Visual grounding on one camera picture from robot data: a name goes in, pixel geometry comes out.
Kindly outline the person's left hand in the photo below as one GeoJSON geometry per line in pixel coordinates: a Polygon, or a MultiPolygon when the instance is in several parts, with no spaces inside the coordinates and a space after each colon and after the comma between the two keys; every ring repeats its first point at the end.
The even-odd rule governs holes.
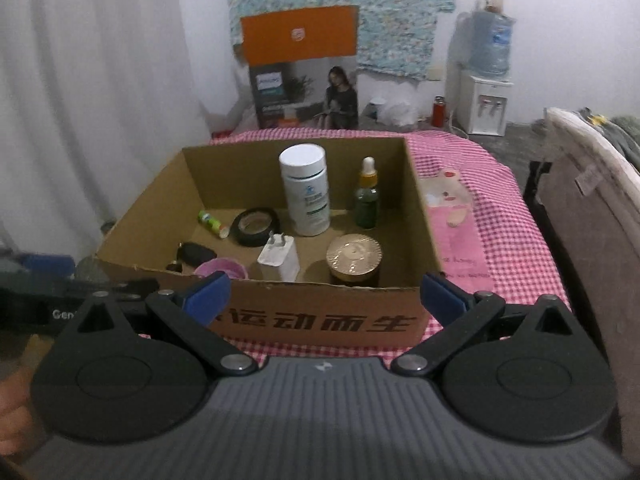
{"type": "Polygon", "coordinates": [[[0,448],[4,457],[30,453],[46,438],[32,408],[33,374],[29,367],[20,366],[1,381],[0,448]]]}

